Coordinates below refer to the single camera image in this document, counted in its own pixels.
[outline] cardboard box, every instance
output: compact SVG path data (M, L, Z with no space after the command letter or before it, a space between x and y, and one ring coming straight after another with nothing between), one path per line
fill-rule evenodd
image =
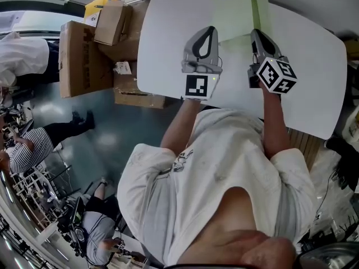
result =
M125 40L117 45L99 45L99 49L114 62L136 61L139 52L142 24L145 19L149 2L140 2L132 6L128 34Z
M359 40L352 39L344 42L347 48L347 57L349 60L359 60Z
M114 74L115 104L163 109L165 97L142 92L137 87L137 62L130 63L131 75Z
M70 21L61 27L59 45L60 95L87 94L113 86L112 61L94 41L95 27Z
M127 35L131 14L132 7L124 6L123 1L108 1L98 18L95 41L105 45L116 45L121 35Z

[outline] white table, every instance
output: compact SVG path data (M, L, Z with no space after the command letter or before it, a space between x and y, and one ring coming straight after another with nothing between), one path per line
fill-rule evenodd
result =
M211 0L151 0L142 27L137 64L139 89L180 98L183 49L198 30L211 25ZM344 44L329 31L290 10L270 4L273 39L286 55L297 85L282 96L287 127L327 139L333 133L346 89ZM237 53L219 48L223 73L206 104L242 109L263 117L260 89L249 89L247 70L252 49Z

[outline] striped shirt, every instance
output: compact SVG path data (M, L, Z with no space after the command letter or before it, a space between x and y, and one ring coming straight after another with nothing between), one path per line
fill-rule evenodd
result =
M24 173L42 162L54 149L50 137L44 128L32 129L23 138L34 143L34 150L17 143L10 155L10 169L13 173Z

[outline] white t-shirt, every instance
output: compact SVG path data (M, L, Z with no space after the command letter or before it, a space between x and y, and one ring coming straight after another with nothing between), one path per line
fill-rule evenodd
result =
M280 235L290 222L292 230L284 231L294 234L294 242L307 232L316 199L304 157L290 149L268 160L262 130L258 119L213 109L197 115L179 157L169 149L135 147L118 185L119 208L133 235L158 260L176 264L232 187L249 194L257 230ZM278 208L290 208L294 220L284 220Z
M48 61L46 40L21 38L16 32L6 35L0 40L0 86L13 86L22 75L44 73Z

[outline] person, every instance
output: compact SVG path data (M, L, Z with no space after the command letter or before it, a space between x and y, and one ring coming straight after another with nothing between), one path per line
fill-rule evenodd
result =
M280 98L261 85L264 124L185 100L160 147L134 148L118 184L133 235L166 266L292 268L314 220L314 186Z
M0 40L0 86L21 88L59 81L59 46L11 32Z
M121 244L121 239L112 239L119 214L118 202L115 195L104 200L106 186L107 182L102 178L94 195L85 206L81 222L88 235L86 255L92 266L104 266L109 262L112 252L122 252L114 247Z
M0 169L20 176L42 162L62 141L81 135L95 128L94 116L88 111L86 121L73 119L69 123L52 123L45 127L32 129L23 137L14 136L16 142L11 155L0 152Z

